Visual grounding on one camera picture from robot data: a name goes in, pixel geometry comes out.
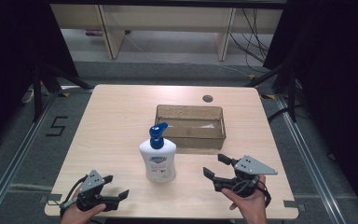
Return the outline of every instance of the human hand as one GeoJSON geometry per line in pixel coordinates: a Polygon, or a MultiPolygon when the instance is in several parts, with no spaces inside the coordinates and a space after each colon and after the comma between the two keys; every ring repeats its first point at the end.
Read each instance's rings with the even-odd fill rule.
{"type": "MultiPolygon", "coordinates": [[[[259,181],[266,184],[266,177],[264,175],[259,176],[259,181]]],[[[263,184],[258,183],[258,187],[264,189],[263,184]]],[[[232,201],[230,210],[239,208],[240,212],[245,218],[248,224],[267,224],[266,216],[266,199],[260,190],[256,189],[255,193],[246,198],[238,196],[230,189],[222,189],[222,193],[232,201]]]]}
{"type": "MultiPolygon", "coordinates": [[[[74,197],[77,196],[80,188],[81,186],[77,188],[74,197]]],[[[94,206],[89,211],[83,212],[77,208],[75,203],[71,204],[63,213],[61,224],[89,224],[90,219],[97,214],[100,214],[105,208],[106,204],[101,203],[94,206]]]]}

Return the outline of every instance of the pump bottle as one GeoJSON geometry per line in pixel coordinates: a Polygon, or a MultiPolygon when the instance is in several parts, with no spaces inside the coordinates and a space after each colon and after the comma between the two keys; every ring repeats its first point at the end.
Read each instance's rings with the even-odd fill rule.
{"type": "Polygon", "coordinates": [[[162,137],[167,127],[166,122],[151,127],[150,139],[139,146],[145,161],[146,176],[151,181],[168,182],[176,176],[174,165],[176,144],[162,137]]]}

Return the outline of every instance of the wooden table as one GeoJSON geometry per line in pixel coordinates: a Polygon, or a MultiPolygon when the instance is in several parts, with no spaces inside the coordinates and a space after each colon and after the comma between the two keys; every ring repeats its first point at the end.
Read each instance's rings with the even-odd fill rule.
{"type": "MultiPolygon", "coordinates": [[[[117,211],[102,217],[157,218],[241,218],[239,210],[202,172],[209,168],[217,176],[232,178],[234,171],[217,160],[216,155],[176,154],[176,178],[165,184],[149,181],[139,145],[149,138],[157,105],[215,105],[223,108],[227,139],[219,151],[230,158],[245,154],[278,171],[267,176],[272,201],[267,217],[296,218],[298,211],[285,207],[293,201],[282,161],[276,148],[258,93],[253,88],[188,86],[97,86],[69,148],[52,194],[62,200],[75,182],[96,169],[102,176],[113,175],[112,184],[103,187],[103,196],[117,196],[129,189],[129,197],[117,211]],[[204,95],[213,101],[206,103],[204,95]]],[[[58,216],[58,206],[46,205],[49,216],[58,216]]]]}

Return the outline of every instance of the white bottle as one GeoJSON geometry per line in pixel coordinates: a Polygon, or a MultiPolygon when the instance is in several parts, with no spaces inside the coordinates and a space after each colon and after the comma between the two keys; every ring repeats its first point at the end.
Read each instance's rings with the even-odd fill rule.
{"type": "Polygon", "coordinates": [[[174,156],[176,144],[162,137],[168,127],[166,122],[150,128],[150,140],[144,141],[140,146],[145,161],[146,176],[155,182],[168,182],[175,178],[174,156]]]}

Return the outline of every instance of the open box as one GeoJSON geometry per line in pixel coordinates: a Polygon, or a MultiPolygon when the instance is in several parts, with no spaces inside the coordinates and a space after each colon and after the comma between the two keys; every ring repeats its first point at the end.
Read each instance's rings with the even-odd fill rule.
{"type": "Polygon", "coordinates": [[[158,105],[156,124],[167,122],[164,138],[178,148],[221,149],[226,139],[220,106],[158,105]]]}

